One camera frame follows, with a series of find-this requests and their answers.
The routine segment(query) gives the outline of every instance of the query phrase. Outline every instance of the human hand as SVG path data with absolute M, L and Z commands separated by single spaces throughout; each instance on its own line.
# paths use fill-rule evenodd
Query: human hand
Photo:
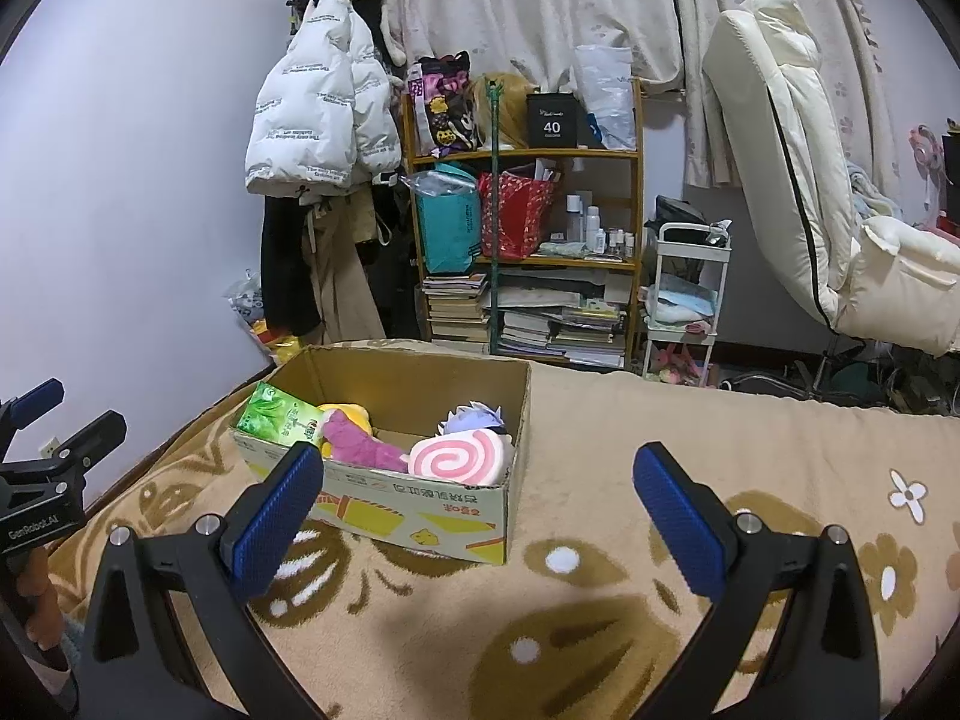
M 34 613 L 27 620 L 27 638 L 41 650 L 49 650 L 64 635 L 64 615 L 56 604 L 56 589 L 50 581 L 47 551 L 37 547 L 30 552 L 27 567 L 16 578 L 16 591 L 24 598 L 35 598 Z

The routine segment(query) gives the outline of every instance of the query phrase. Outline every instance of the jacket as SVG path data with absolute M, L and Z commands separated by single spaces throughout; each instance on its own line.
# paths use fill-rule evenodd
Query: jacket
M 263 82 L 247 148 L 251 193 L 315 202 L 400 165 L 391 81 L 354 1 L 310 0 Z

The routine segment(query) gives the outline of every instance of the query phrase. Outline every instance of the cardboard box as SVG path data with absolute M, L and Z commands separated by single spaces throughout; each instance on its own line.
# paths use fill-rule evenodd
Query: cardboard box
M 344 531 L 409 549 L 473 562 L 506 562 L 527 458 L 530 365 L 375 347 L 304 349 L 270 383 L 314 405 L 357 403 L 370 412 L 373 435 L 409 450 L 436 435 L 450 410 L 477 400 L 502 409 L 514 459 L 497 487 L 466 487 L 409 474 L 323 464 L 323 492 L 311 517 Z M 232 437 L 260 478 L 286 447 L 236 429 Z

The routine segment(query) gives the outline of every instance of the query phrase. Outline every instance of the wall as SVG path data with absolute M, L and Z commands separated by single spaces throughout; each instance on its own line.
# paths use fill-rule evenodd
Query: wall
M 244 154 L 285 1 L 43 0 L 0 65 L 0 399 L 66 388 L 11 457 L 118 410 L 88 501 L 266 365 L 221 295 L 259 259 Z
M 946 131 L 946 117 L 960 121 L 960 68 L 915 0 L 863 0 L 880 43 L 886 86 L 901 165 L 901 205 L 909 223 L 923 218 L 925 183 L 907 143 L 919 122 Z M 651 100 L 645 108 L 646 207 L 656 195 L 683 197 L 709 220 L 733 220 L 733 256 L 719 324 L 722 340 L 781 349 L 821 352 L 830 333 L 795 303 L 772 274 L 757 247 L 742 191 L 698 190 L 683 184 L 683 106 Z M 608 166 L 594 167 L 589 180 L 597 194 L 624 196 L 629 177 Z

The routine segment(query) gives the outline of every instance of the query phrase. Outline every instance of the green package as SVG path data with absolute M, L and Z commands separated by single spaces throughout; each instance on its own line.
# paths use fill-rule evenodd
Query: green package
M 323 441 L 320 426 L 326 416 L 315 406 L 260 382 L 237 420 L 237 430 L 281 446 L 311 442 L 319 447 Z

